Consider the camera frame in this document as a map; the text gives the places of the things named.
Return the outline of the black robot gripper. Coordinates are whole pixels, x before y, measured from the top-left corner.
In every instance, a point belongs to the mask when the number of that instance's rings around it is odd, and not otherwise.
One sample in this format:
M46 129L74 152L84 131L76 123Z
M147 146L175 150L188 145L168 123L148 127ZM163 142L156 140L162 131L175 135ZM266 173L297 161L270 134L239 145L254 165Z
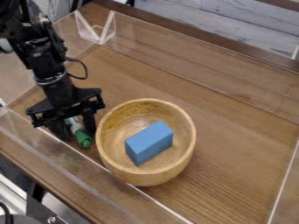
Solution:
M62 140L71 140L71 130L63 121L74 116L83 116L87 132L95 136L95 114L106 107L100 88L79 88L70 77L63 77L51 84L42 84L46 99L26 110L32 118L32 126L47 126L51 133Z

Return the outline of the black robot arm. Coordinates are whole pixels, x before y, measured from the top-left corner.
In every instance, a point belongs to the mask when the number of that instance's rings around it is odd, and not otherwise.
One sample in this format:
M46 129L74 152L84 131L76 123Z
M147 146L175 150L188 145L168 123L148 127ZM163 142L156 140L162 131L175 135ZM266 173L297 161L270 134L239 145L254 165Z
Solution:
M80 88L68 72L68 48L52 21L32 0L0 0L0 39L6 39L26 68L32 71L46 98L26 114L34 127L46 127L62 140L70 138L66 120L82 116L83 127L96 133L95 114L106 107L100 88Z

